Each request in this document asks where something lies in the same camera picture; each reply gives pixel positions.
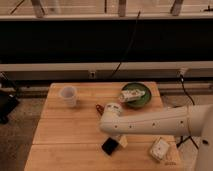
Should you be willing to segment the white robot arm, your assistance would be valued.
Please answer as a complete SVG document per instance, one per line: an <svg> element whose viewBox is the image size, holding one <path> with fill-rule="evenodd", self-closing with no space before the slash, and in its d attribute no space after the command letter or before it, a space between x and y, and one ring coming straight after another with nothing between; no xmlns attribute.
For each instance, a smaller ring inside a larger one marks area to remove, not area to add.
<svg viewBox="0 0 213 171"><path fill-rule="evenodd" d="M198 136L200 145L195 171L213 171L213 104L123 116L119 104L108 103L100 120L100 130L108 135Z"/></svg>

